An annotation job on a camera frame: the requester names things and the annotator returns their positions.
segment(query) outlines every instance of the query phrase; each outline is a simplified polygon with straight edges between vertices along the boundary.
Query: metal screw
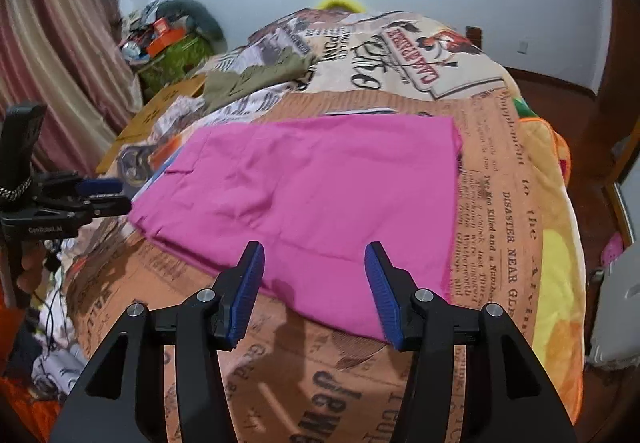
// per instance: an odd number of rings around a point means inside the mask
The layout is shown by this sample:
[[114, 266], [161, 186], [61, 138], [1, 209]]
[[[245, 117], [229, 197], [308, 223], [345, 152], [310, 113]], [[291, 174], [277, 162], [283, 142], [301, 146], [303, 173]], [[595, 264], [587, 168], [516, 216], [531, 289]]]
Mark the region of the metal screw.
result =
[[415, 298], [420, 302], [431, 302], [433, 300], [433, 292], [428, 289], [419, 289], [415, 292]]
[[140, 302], [134, 302], [131, 306], [127, 308], [127, 315], [130, 317], [137, 317], [145, 311], [145, 307], [140, 304]]
[[491, 302], [486, 305], [486, 312], [492, 317], [499, 317], [504, 313], [504, 309], [502, 309], [502, 306], [500, 306], [500, 304]]
[[215, 291], [213, 291], [212, 289], [206, 288], [206, 289], [201, 289], [196, 295], [196, 298], [200, 302], [209, 302], [210, 300], [213, 300], [215, 296], [216, 296]]

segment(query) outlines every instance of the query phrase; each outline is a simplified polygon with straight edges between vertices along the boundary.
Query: striped curtain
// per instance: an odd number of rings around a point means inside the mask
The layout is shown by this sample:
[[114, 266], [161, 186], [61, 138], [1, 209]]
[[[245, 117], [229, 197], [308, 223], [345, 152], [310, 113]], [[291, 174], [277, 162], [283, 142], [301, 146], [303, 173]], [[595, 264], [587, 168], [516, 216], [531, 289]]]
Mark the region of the striped curtain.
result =
[[142, 107], [116, 44], [119, 19], [118, 0], [0, 0], [0, 115], [27, 100], [48, 105], [38, 168], [93, 174]]

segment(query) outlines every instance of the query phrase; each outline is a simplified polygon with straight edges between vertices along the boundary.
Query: pink fabric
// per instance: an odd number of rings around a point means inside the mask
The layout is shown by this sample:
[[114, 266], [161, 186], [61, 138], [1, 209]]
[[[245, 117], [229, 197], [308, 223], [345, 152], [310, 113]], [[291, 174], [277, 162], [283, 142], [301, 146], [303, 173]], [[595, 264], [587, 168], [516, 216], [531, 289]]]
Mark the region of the pink fabric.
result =
[[263, 291], [305, 317], [384, 340], [364, 249], [382, 242], [418, 286], [448, 298], [459, 150], [443, 116], [203, 128], [129, 219], [210, 275], [260, 241]]

